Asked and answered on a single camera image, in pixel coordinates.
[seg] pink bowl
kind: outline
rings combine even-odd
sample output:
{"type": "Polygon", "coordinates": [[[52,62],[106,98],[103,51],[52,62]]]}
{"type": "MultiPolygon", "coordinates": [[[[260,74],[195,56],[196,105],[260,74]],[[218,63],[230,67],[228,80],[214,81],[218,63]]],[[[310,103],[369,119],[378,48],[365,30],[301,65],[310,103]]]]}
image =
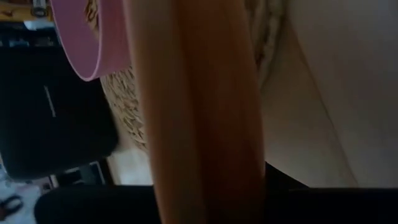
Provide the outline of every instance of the pink bowl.
{"type": "Polygon", "coordinates": [[[94,80],[130,66],[122,0],[98,0],[99,40],[85,19],[85,0],[52,0],[55,24],[78,76],[94,80]]]}

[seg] woven texture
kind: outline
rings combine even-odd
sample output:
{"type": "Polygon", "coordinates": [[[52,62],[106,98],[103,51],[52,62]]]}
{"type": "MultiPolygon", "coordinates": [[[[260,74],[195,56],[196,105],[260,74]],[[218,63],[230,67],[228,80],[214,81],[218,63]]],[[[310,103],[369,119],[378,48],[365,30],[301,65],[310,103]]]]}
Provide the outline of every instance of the woven texture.
{"type": "MultiPolygon", "coordinates": [[[[244,3],[261,86],[271,66],[286,0],[244,0],[244,3]]],[[[96,0],[88,0],[85,9],[87,23],[98,36],[100,27],[96,10],[96,0]]],[[[134,144],[146,150],[144,123],[132,67],[101,77],[101,83],[117,119],[122,121],[134,144]]]]}

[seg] wooden stick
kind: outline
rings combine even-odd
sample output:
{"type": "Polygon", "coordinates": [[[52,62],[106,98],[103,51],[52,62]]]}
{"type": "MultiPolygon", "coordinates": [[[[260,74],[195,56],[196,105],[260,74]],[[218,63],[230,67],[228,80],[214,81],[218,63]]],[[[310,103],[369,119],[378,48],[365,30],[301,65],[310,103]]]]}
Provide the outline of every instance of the wooden stick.
{"type": "Polygon", "coordinates": [[[259,223],[264,156],[242,0],[124,0],[163,223],[259,223]]]}

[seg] beige wall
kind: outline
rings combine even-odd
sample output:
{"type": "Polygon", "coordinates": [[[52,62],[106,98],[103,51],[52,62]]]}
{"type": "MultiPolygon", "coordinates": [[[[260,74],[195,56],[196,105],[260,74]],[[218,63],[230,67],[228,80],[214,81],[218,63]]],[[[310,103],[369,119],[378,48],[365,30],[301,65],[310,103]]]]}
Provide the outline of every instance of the beige wall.
{"type": "Polygon", "coordinates": [[[291,1],[289,16],[362,187],[398,186],[398,2],[291,1]]]}

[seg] yellow object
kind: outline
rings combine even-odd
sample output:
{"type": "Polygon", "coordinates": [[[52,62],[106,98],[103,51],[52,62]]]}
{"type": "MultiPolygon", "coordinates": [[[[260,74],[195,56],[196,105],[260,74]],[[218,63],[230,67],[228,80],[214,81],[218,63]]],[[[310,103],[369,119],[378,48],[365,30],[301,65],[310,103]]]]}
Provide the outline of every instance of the yellow object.
{"type": "MultiPolygon", "coordinates": [[[[11,4],[0,2],[0,21],[33,21],[37,17],[32,15],[33,6],[28,4],[11,4]]],[[[48,15],[45,17],[48,21],[53,21],[52,10],[47,6],[48,15]]]]}

